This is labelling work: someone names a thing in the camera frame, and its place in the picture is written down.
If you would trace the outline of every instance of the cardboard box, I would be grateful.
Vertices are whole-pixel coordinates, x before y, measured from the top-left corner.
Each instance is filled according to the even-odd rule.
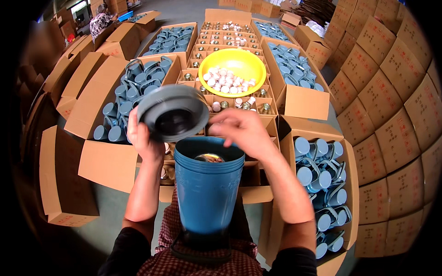
[[[339,0],[338,5],[348,8],[349,12],[353,12],[358,0]]]
[[[336,118],[344,137],[352,146],[362,142],[374,133],[374,125],[359,98]]]
[[[387,27],[370,16],[357,43],[373,58],[377,65],[381,65],[395,40],[396,36]]]
[[[67,120],[69,118],[72,108],[77,102],[81,92],[105,60],[106,56],[103,53],[92,52],[85,57],[77,70],[75,70],[61,94],[61,99],[57,105],[57,111],[64,119]]]
[[[346,206],[350,209],[350,212],[353,216],[351,222],[341,226],[334,228],[334,231],[345,230],[344,244],[343,249],[349,250],[355,240],[357,235],[357,227],[359,221],[359,191],[358,191],[358,177],[356,171],[356,161],[354,159],[354,154],[351,145],[347,142],[346,139],[342,136],[342,134],[333,128],[331,125],[313,122],[309,120],[304,120],[301,118],[294,118],[288,116],[279,116],[279,128],[278,128],[278,136],[280,137],[280,146],[281,153],[286,158],[289,163],[292,171],[296,173],[296,161],[295,161],[295,153],[294,153],[294,145],[293,145],[293,137],[301,136],[306,138],[307,140],[313,140],[316,138],[322,138],[327,142],[330,141],[340,141],[343,148],[344,154],[338,158],[338,162],[345,161],[346,168],[345,172],[347,173],[346,184],[343,189],[347,192],[347,202]],[[282,234],[282,227],[277,227],[277,223],[275,220],[278,220],[278,216],[275,216],[275,212],[273,212],[272,216],[272,226],[271,233],[269,236],[268,242],[268,256],[266,258],[266,262],[271,264],[276,257],[280,246],[280,237]],[[329,260],[338,257],[342,251],[337,253],[330,253],[324,258],[318,260],[318,267],[323,264],[329,262]]]
[[[341,67],[346,59],[347,56],[344,55],[339,49],[336,49],[336,51],[331,55],[326,64],[328,64],[331,70],[337,74],[341,71]]]
[[[143,15],[146,14],[144,17],[138,19],[135,22],[135,27],[138,29],[138,34],[140,37],[140,42],[143,41],[145,37],[149,33],[152,33],[153,30],[156,29],[156,23],[155,18],[161,14],[159,11],[148,11],[148,12],[142,12],[137,15]]]
[[[396,20],[398,11],[399,11],[399,6],[396,11],[393,10],[385,11],[377,7],[376,10],[374,11],[374,16],[377,16],[380,20],[382,20],[382,22],[384,22],[384,25],[389,30],[397,34],[400,28],[400,22]]]
[[[376,130],[387,173],[391,173],[420,154],[413,124],[405,108]]]
[[[376,135],[371,135],[353,147],[358,169],[359,186],[387,176],[384,159]]]
[[[332,54],[330,46],[307,26],[298,26],[294,38],[321,70]]]
[[[390,220],[387,229],[385,256],[407,252],[417,237],[422,223],[423,211],[409,216]]]
[[[235,6],[236,0],[218,0],[218,6]]]
[[[341,43],[338,46],[338,49],[345,55],[347,58],[351,51],[353,50],[354,45],[356,44],[356,39],[348,32],[345,32],[344,37],[341,40]]]
[[[263,16],[267,16],[270,18],[278,18],[279,11],[280,11],[279,6],[262,1],[261,10],[259,11],[259,13],[262,14]]]
[[[339,25],[336,21],[332,20],[330,25],[328,25],[327,31],[325,32],[324,41],[332,50],[338,49],[339,44],[344,37],[344,33],[345,28]]]
[[[68,38],[71,34],[73,34],[75,37],[74,27],[72,26],[72,23],[70,21],[61,26],[60,31],[64,38]]]
[[[365,22],[367,19],[361,15],[360,13],[354,13],[350,17],[350,21],[348,21],[347,28],[345,31],[350,33],[353,37],[358,38],[364,28]]]
[[[80,55],[69,59],[62,57],[44,82],[43,90],[50,93],[54,106],[57,106],[63,90],[79,65]]]
[[[380,128],[403,106],[394,86],[379,69],[367,86],[358,94],[374,128]]]
[[[423,182],[420,157],[387,176],[391,218],[404,216],[423,207]]]
[[[268,42],[274,41],[274,39],[264,37],[261,46],[264,55],[267,57],[267,65],[269,66],[272,76],[270,84],[273,94],[277,99],[276,105],[278,107],[278,112],[287,116],[326,120],[328,117],[330,90],[322,77],[321,72],[308,57],[307,59],[312,72],[316,74],[316,82],[324,88],[324,92],[294,85],[287,85],[268,46]],[[280,41],[278,43],[286,47],[296,48],[301,52],[301,56],[307,56],[301,47],[295,46],[289,42]],[[311,108],[312,102],[315,103],[316,108]]]
[[[149,51],[149,46],[153,44],[153,42],[156,40],[156,36],[162,30],[164,30],[166,28],[173,28],[173,27],[183,27],[183,28],[185,28],[187,26],[192,26],[194,28],[194,30],[192,32],[192,35],[191,35],[191,38],[190,38],[190,41],[189,41],[189,45],[187,46],[187,50],[186,50],[186,52],[176,52],[176,53],[174,53],[174,54],[179,56],[179,61],[181,62],[181,68],[186,68],[187,67],[187,62],[191,58],[190,54],[192,53],[193,45],[195,44],[195,42],[196,42],[196,40],[198,38],[198,23],[196,23],[196,22],[162,26],[158,31],[156,31],[156,33],[153,34],[152,38],[146,43],[146,46],[144,47],[144,49],[141,50],[140,55],[138,55],[138,58],[142,57],[145,52]],[[151,55],[151,56],[160,57],[162,55],[163,54],[156,54],[156,55]]]
[[[348,21],[350,20],[352,13],[353,12],[349,11],[348,8],[337,5],[330,22],[334,22],[334,23],[338,24],[339,26],[341,26],[345,30],[345,28],[347,28],[347,24],[348,24]]]
[[[428,74],[404,106],[424,152],[442,134],[442,102]]]
[[[442,136],[422,154],[423,167],[423,201],[430,203],[436,198],[441,175],[442,163]]]
[[[295,30],[296,26],[302,24],[302,18],[299,15],[286,11],[281,18],[281,24],[283,23],[285,23],[284,25],[290,29]]]
[[[393,47],[381,64],[381,69],[396,88],[403,102],[408,100],[425,76],[425,69],[400,38],[396,38]]]
[[[140,46],[139,31],[134,23],[122,23],[96,50],[106,56],[131,60]]]
[[[335,109],[336,115],[340,115],[358,96],[355,87],[342,71],[339,71],[329,88],[331,91],[330,103]]]
[[[364,89],[378,69],[376,62],[358,44],[353,47],[341,68],[357,92]]]
[[[431,60],[430,66],[428,67],[427,74],[430,76],[431,80],[433,81],[434,87],[436,87],[436,90],[441,96],[441,82],[439,79],[439,73],[436,68],[436,63],[434,60]]]
[[[431,48],[419,24],[410,13],[405,14],[397,37],[413,52],[422,67],[427,69],[433,56]]]
[[[383,257],[388,222],[359,225],[355,257]]]
[[[387,221],[390,215],[387,179],[359,188],[359,224]]]
[[[49,223],[80,227],[99,216],[90,182],[77,175],[80,155],[81,144],[61,128],[43,131],[40,191]]]
[[[114,90],[120,85],[127,60],[108,57],[98,68],[78,97],[66,121],[65,130],[83,139],[93,137],[95,128],[103,123],[103,107],[115,100]]]

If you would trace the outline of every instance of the person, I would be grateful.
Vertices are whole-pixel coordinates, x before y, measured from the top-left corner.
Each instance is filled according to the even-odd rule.
[[[159,246],[155,248],[156,254],[151,256],[165,148],[164,143],[149,140],[145,124],[137,125],[136,107],[130,112],[128,136],[142,163],[129,195],[122,230],[99,275],[283,275],[288,271],[297,275],[316,275],[316,222],[312,204],[257,113],[230,108],[211,118],[209,124],[212,124],[210,135],[226,137],[224,147],[235,143],[264,167],[274,202],[284,221],[281,245],[272,269],[261,268],[256,260],[258,250],[250,237],[242,203],[240,208],[235,205],[229,226],[230,261],[204,265],[174,257],[170,247],[182,229],[176,188],[171,205],[164,211]],[[235,229],[239,225],[238,218],[242,218],[242,225],[245,225],[239,230]]]
[[[112,22],[117,20],[117,15],[112,15],[107,10],[106,4],[101,4],[97,7],[96,16],[92,18],[91,22],[89,23],[91,35],[92,35],[92,42],[95,43],[95,39],[98,37],[98,35],[107,27],[109,27]]]

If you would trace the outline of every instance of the gray plastic lid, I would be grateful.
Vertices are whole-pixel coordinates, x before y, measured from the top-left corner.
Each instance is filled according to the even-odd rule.
[[[327,252],[327,243],[322,242],[316,247],[316,259],[320,259],[324,257],[325,253]]]
[[[304,137],[298,137],[295,139],[295,156],[299,157],[305,155],[310,150],[310,144]]]
[[[342,226],[345,224],[345,222],[347,221],[347,212],[345,210],[341,210],[338,213],[338,219],[336,220],[336,224],[338,224],[338,226]]]
[[[342,248],[342,245],[344,244],[344,238],[343,237],[339,237],[335,243],[333,243],[332,246],[330,246],[328,248],[328,250],[332,251],[332,252],[338,252],[339,249]]]
[[[320,232],[326,231],[330,227],[331,218],[329,214],[323,214],[317,221],[318,230]]]
[[[307,186],[312,182],[312,171],[307,167],[301,167],[296,172],[296,177],[303,186]]]

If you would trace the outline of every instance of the blue plastic cup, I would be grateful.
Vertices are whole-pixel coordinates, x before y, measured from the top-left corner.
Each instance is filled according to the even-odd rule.
[[[179,216],[185,231],[198,235],[224,232],[232,219],[245,154],[224,139],[189,137],[176,143],[174,159]],[[195,158],[211,153],[224,159],[210,163]]]

